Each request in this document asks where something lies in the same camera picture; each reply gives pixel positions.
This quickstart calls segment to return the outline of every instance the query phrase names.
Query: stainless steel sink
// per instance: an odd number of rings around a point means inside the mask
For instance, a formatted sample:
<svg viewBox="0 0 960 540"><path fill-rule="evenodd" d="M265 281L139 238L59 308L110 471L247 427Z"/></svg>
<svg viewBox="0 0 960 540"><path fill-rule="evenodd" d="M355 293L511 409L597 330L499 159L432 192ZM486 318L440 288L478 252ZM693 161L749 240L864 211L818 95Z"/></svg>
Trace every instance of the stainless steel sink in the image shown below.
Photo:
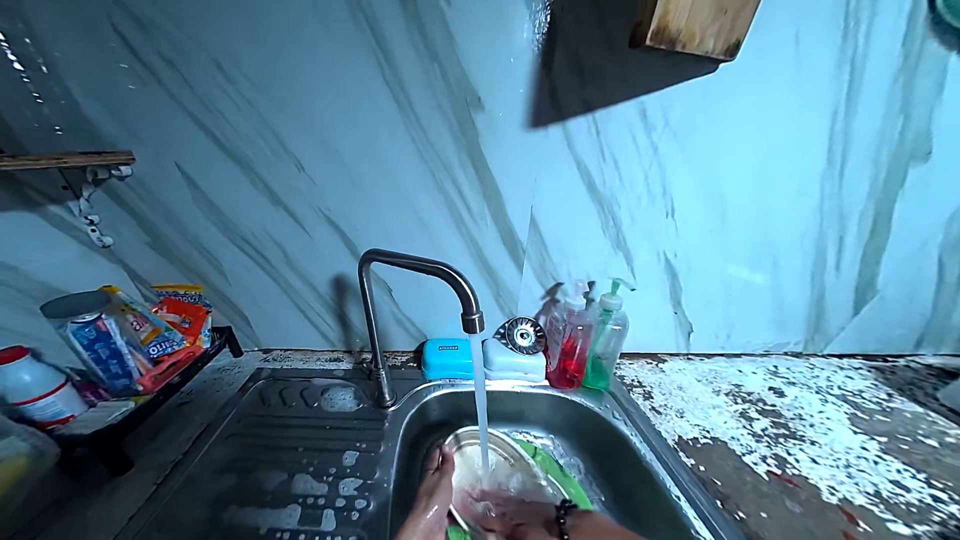
<svg viewBox="0 0 960 540"><path fill-rule="evenodd" d="M403 398L383 410L360 370L257 370L120 537L391 538L429 452L476 424L471 382L393 380ZM619 384L488 388L491 426L544 447L630 530L743 538Z"/></svg>

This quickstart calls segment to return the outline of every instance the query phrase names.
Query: running water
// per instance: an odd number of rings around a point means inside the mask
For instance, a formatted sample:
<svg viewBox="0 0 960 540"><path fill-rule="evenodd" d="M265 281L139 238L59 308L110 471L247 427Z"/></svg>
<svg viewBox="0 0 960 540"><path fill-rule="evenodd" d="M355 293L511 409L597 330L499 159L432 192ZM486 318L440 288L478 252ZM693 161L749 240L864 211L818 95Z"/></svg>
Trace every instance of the running water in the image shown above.
<svg viewBox="0 0 960 540"><path fill-rule="evenodd" d="M483 370L483 348L479 333L471 333L470 351L473 354L473 394L477 402L477 427L480 429L480 460L483 463L484 479L490 471L490 454L487 447L487 381Z"/></svg>

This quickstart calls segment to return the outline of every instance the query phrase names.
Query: wooden cabinet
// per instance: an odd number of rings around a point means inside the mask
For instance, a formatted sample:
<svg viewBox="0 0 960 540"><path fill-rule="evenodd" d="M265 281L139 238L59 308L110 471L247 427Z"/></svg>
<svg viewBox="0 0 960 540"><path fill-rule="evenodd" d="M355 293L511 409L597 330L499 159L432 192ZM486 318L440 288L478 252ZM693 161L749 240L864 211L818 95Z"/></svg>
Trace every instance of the wooden cabinet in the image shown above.
<svg viewBox="0 0 960 540"><path fill-rule="evenodd" d="M750 30L760 0L640 0L631 46L731 61Z"/></svg>

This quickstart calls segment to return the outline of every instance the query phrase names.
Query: snack package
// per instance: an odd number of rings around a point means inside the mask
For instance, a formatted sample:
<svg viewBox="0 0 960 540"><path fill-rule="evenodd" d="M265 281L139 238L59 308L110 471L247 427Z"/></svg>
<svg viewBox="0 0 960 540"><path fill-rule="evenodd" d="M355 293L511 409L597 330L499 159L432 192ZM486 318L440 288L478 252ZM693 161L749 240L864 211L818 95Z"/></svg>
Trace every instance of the snack package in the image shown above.
<svg viewBox="0 0 960 540"><path fill-rule="evenodd" d="M196 343L197 345L202 345L204 348L210 346L210 327L213 324L213 306L204 297L204 288L201 285L184 283L154 285L154 292L161 301L164 298L173 298L181 302L186 302L187 304L193 304L194 306L202 306L206 309L206 318L201 326L200 338Z"/></svg>
<svg viewBox="0 0 960 540"><path fill-rule="evenodd" d="M161 298L153 309L154 314L186 337L188 345L195 345L203 332L207 315L206 308L187 304L172 296Z"/></svg>
<svg viewBox="0 0 960 540"><path fill-rule="evenodd" d="M151 361L150 365L137 367L146 373L153 366L153 360L179 351L187 346L186 337L174 330L163 319L150 312L146 306L134 300L114 285L100 287L110 294L113 303L112 315L123 327L122 332L134 338L132 345Z"/></svg>

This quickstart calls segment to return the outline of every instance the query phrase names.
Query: hand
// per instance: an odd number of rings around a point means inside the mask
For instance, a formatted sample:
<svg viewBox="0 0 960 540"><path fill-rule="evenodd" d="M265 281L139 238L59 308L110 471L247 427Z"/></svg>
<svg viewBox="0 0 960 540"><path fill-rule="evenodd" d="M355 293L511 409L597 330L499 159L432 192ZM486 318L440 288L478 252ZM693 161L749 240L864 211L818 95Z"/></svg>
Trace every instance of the hand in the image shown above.
<svg viewBox="0 0 960 540"><path fill-rule="evenodd" d="M531 503L492 491L465 495L457 503L462 515L468 516L488 538L505 540L554 540L557 538L556 506Z"/></svg>
<svg viewBox="0 0 960 540"><path fill-rule="evenodd" d="M446 513L453 503L453 452L437 447L426 462L414 507L396 540L444 540Z"/></svg>

